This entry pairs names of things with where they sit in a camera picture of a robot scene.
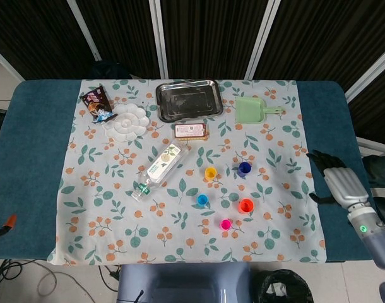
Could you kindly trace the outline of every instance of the robotic hand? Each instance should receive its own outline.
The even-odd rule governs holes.
[[[346,168],[337,157],[314,151],[307,155],[324,176],[333,197],[311,198],[319,203],[335,203],[348,210],[348,219],[372,255],[377,267],[385,270],[385,226],[367,202],[368,193],[352,169]],[[379,287],[385,302],[385,283]]]

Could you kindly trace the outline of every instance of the stainless steel tray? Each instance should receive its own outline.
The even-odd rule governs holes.
[[[156,88],[156,102],[159,119],[167,123],[218,116],[223,112],[219,86],[213,80],[159,85]]]

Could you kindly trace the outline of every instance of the plastic cup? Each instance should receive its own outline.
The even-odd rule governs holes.
[[[197,197],[197,204],[199,206],[205,206],[208,203],[208,197],[205,194],[200,194]]]
[[[250,213],[254,209],[254,203],[250,199],[243,199],[239,202],[239,213]]]
[[[223,219],[220,222],[220,228],[223,230],[228,230],[230,227],[232,227],[232,223],[230,223],[229,219]]]
[[[205,179],[211,182],[213,179],[215,179],[216,174],[217,174],[216,168],[212,166],[207,167],[205,170]]]
[[[244,177],[251,171],[251,165],[249,162],[242,162],[237,169],[237,174],[241,177]]]

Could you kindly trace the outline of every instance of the plastic bottle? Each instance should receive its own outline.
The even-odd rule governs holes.
[[[171,142],[153,164],[148,167],[139,177],[138,187],[133,191],[132,197],[141,201],[152,189],[159,187],[170,172],[177,167],[183,157],[188,153],[186,145],[173,141]]]

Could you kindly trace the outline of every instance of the yellow cup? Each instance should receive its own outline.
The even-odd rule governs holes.
[[[216,168],[209,166],[205,170],[205,179],[209,182],[211,182],[216,177]]]

